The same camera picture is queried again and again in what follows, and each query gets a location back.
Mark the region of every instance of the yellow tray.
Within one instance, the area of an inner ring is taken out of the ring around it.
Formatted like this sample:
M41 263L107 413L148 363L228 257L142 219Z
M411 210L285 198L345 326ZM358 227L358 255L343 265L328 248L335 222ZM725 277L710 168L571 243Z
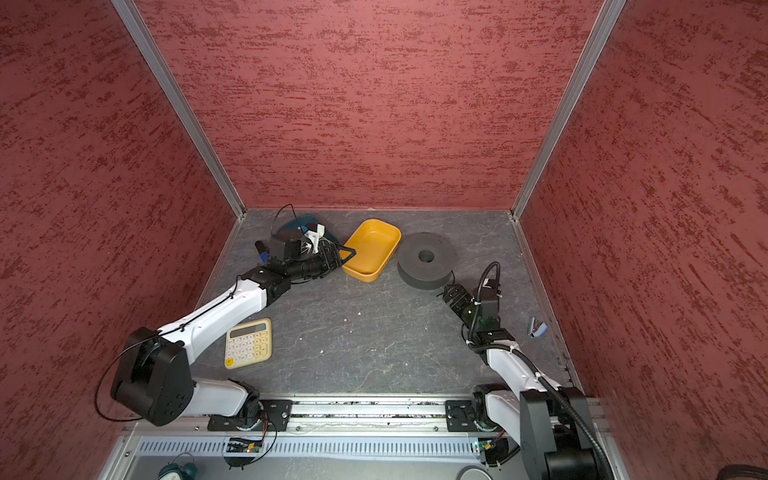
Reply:
M342 268L347 275L362 282L372 282L379 278L384 266L395 252L402 234L400 229L381 220L370 219L362 222L355 233L344 243L357 254ZM342 260L349 254L339 252Z

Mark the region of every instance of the wire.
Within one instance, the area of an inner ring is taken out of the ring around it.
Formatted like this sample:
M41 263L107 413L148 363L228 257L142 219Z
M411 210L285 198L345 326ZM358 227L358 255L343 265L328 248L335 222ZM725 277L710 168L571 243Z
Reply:
M498 461L498 466L501 467L506 462L509 462L512 459L512 457L514 457L518 453L520 453L520 445L515 445L515 447L512 450L509 451L507 456L505 456L504 458L502 458L501 460Z
M233 298L235 297L235 292L237 291L237 284L238 284L238 283L240 282L240 280L242 280L242 279L243 279L243 277L242 277L241 275L238 275L238 276L235 278L235 286L234 286L234 288L232 289L232 291L230 292L230 294L229 294L229 295L227 295L227 296L225 296L225 297L224 297L224 298L223 298L221 301L217 302L215 305L211 306L210 308L207 308L207 309L205 309L205 311L204 311L204 312L198 313L197 315L195 315L195 316L194 316L194 317L192 317L191 319L187 320L186 322L182 323L181 325L179 325L178 327L176 327L176 328L174 328L174 329L172 329L172 330L168 330L167 332L162 332L162 333L159 333L159 334L157 334L157 335L154 335L154 336L151 336L151 337L149 337L148 339L143 339L143 340L140 340L140 341L138 341L138 342L134 343L133 345L131 345L131 346L128 346L128 347L127 347L126 349L124 349L122 352L118 353L118 356L116 356L116 357L114 358L114 360L112 360L112 363L110 363L110 364L109 364L109 366L107 367L107 369L104 371L104 373L102 373L102 374L101 374L101 378L98 380L98 383L96 384L96 390L94 391L94 410L96 410L96 415L99 415L99 416L100 416L101 418L103 418L104 420L108 420L109 422L115 422L115 423L124 423L124 422L136 422L137 420L141 420L141 418L142 418L142 417L140 417L140 416L139 416L139 417L134 417L134 418L132 418L132 419L113 419L113 418L112 418L112 417L110 417L110 416L106 416L106 415L105 415L105 414L104 414L104 413L101 411L101 409L99 409L99 408L98 408L98 393L99 393L99 390L101 390L101 384L102 384L102 383L104 383L104 379L105 379L105 378L107 378L107 374L109 373L109 371L110 371L110 369L112 368L112 366L114 366L114 364L115 364L115 363L117 363L117 362L120 360L120 358L121 358L123 355L125 355L125 353L126 353L128 350L130 350L130 349L134 348L135 346L139 346L139 345L141 345L141 344L142 344L142 343L144 343L144 342L149 342L150 340L159 339L159 338L160 338L160 337L162 337L162 336L166 336L166 335L168 335L168 334L170 334L170 333L173 333L173 332L177 332L178 330L181 330L181 331L183 332L183 331L184 331L184 328L185 328L187 325L189 325L190 323L192 323L194 320L196 320L197 318L199 318L201 315L204 315L205 313L208 313L208 312L210 312L212 309L216 308L217 306L221 305L222 303L226 302L227 300L231 300L231 299L233 299Z
M122 356L123 356L123 355L124 355L124 354L125 354L125 353L126 353L128 350L130 350L130 349L134 348L135 346L139 346L139 345L141 345L142 343L144 343L144 342L148 342L148 341L150 341L150 340L152 340L152 339L155 339L155 338L157 338L157 336L151 336L151 337L149 337L148 339L143 339L143 340L141 340L140 342L136 342L136 343L134 343L133 345L129 346L128 348L126 348L125 350L123 350L122 352L120 352L120 354L119 354L117 357L115 357L115 359L114 359L114 360L112 360L112 363L110 363L110 364L109 364L109 366L108 366L108 367L107 367L107 369L104 371L104 373L102 373L102 374L101 374L101 378L98 380L98 383L96 384L96 390L94 391L94 409L96 410L96 415L99 415L99 416L100 416L101 418L103 418L104 420L109 420L110 422L116 422L116 423L122 423L122 422L135 422L135 421L137 421L137 420L141 420L141 417L135 417L135 418L132 418L132 419L113 419L112 417L108 417L108 416L106 416L106 415L105 415L104 413L102 413L102 412L101 412L101 410L98 408L98 391L101 389L101 384L104 382L104 378L106 378L106 376L107 376L107 373L109 373L109 370L110 370L110 369L112 368L112 366L113 366L113 365L114 365L114 364L115 364L115 363L116 363L116 362L117 362L117 361L120 359L120 357L122 357Z
M603 450L600 442L598 442L594 435L592 435L589 425L587 425L581 415L579 415L576 409L574 409L573 406L571 406L571 404L568 402L568 400L566 400L565 397L563 397L563 395L561 395L560 392L558 392L557 389L552 386L552 384L548 382L543 375L541 375L541 372L536 368L536 365L534 365L533 362L527 356L525 356L523 352L521 352L519 349L512 349L511 353L512 355L515 355L520 360L522 360L523 363L529 369L531 369L534 374L539 374L537 375L538 382L541 383L541 385L547 390L547 392L549 392L552 398L560 404L560 407L562 407L563 410L573 419L576 426L581 430L582 433L584 433L584 436L587 437L587 440L589 440L589 442L592 444L594 456L598 461L598 468L602 467L603 470L600 478L603 480L614 480L614 471L611 469L611 463L608 461L608 456L605 455L605 450Z
M479 309L479 303L480 303L480 293L482 292L483 284L485 283L485 279L488 278L488 274L491 272L491 269L493 267L496 267L496 287L498 289L498 282L501 279L502 276L502 265L499 262L490 262L490 264L485 268L485 271L483 271L482 275L480 276L480 282L478 283L478 291L477 295L475 295L475 308L474 312L472 313L472 324L469 326L469 341L471 342L473 338L475 338L475 327L477 326L478 321L478 311Z
M496 435L496 438L495 438L495 439L493 439L493 440L491 441L491 444L492 444L492 445L496 445L496 442L498 442L498 441L499 441L499 439L501 439L501 437L502 437L502 436L504 436L504 434L505 434L505 433L506 433L506 430L502 429L502 430L501 430L501 431L498 433L498 435Z
M182 455L189 455L190 457L192 457L192 463L197 463L197 460L195 460L195 459L194 459L194 455L192 455L192 454L191 454L191 453L189 453L189 452L182 452L182 453L180 453L179 455L176 455L176 456L174 457L174 459L173 459L173 460L171 460L171 461L170 461L170 462L168 462L168 463L173 463L173 462L175 462L175 461L176 461L176 460L177 460L179 457L181 457Z
M280 215L280 212L283 211L283 208L290 207L291 211L293 212L293 218L298 218L296 216L296 211L293 209L293 204L285 204L277 211L275 214L275 217L272 219L272 226L270 227L270 236L275 234L275 222L277 222L277 216Z
M269 416L266 416L266 423L272 424L272 427L275 428L275 436L272 438L272 443L270 443L270 447L266 450L266 452L262 453L259 458L256 458L252 462L248 462L247 464L242 465L243 467L246 466L246 465L252 465L252 464L258 462L259 460L261 460L262 458L266 457L266 454L271 452L272 451L272 447L274 447L275 443L277 443L277 426L272 422L272 420L270 420ZM264 445L264 437L262 437L262 439L261 439L261 445L262 446Z
M480 346L474 346L474 345L468 345L469 349L472 352L480 353L484 352L486 350L506 350L508 352L512 351L512 348L509 345L502 345L500 343L491 343L490 345L480 345Z
M717 473L717 480L729 480L730 478L768 480L768 470L752 465L726 465Z

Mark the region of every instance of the calculator display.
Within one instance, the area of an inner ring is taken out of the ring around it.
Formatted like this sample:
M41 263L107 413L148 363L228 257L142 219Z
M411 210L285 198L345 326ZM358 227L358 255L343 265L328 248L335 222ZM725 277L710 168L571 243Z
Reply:
M259 323L257 325L251 325L241 329L233 330L230 333L230 337L234 338L236 336L248 335L249 333L263 332L264 330L266 330L266 323Z

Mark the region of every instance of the mounting plate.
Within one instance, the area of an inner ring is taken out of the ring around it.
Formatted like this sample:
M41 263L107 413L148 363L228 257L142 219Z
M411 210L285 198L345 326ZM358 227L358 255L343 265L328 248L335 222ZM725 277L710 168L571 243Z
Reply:
M484 432L475 424L475 410L472 408L472 400L446 400L445 423L449 432ZM497 426L488 432L500 432L502 428Z
M293 402L291 400L261 400L261 405L264 407L264 411L268 415L270 421L275 424L278 432L285 432L288 426L288 420L290 420L290 410ZM242 430L232 425L227 421L226 417L210 417L208 420L209 432L240 432L245 434Z

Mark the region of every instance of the red textured wall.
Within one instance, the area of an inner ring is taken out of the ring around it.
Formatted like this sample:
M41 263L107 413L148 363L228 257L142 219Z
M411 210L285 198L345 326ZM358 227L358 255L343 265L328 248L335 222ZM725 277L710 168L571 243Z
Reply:
M766 25L630 0L523 214L633 480L768 467Z
M509 208L601 0L137 0L248 207Z
M99 375L194 307L233 214L108 0L0 2L0 85L0 472L93 478Z

